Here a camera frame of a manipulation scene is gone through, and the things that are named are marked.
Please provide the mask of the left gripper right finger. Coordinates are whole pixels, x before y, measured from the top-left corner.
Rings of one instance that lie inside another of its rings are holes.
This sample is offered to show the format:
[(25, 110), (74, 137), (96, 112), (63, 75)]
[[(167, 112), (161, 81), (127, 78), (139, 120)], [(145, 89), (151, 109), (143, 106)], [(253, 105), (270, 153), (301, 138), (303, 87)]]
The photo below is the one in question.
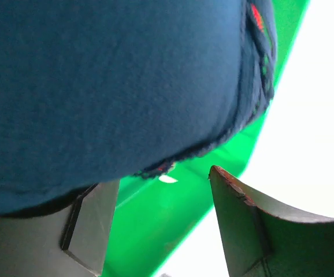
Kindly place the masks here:
[(278, 201), (219, 166), (209, 181), (230, 276), (334, 276), (334, 218)]

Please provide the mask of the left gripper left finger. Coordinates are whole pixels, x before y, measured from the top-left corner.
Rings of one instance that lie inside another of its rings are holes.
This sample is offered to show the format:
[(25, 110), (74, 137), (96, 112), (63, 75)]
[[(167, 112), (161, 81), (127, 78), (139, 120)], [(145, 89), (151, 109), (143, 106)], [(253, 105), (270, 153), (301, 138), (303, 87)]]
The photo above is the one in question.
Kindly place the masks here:
[(0, 276), (101, 276), (120, 182), (49, 214), (0, 216)]

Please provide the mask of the navy blue bra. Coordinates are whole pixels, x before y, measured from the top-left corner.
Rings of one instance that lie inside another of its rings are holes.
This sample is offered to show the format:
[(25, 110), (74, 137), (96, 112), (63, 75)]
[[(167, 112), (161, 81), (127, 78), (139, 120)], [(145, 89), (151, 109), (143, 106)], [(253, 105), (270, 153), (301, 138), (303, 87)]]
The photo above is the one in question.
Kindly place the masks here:
[(0, 1), (0, 215), (214, 150), (276, 56), (272, 1)]

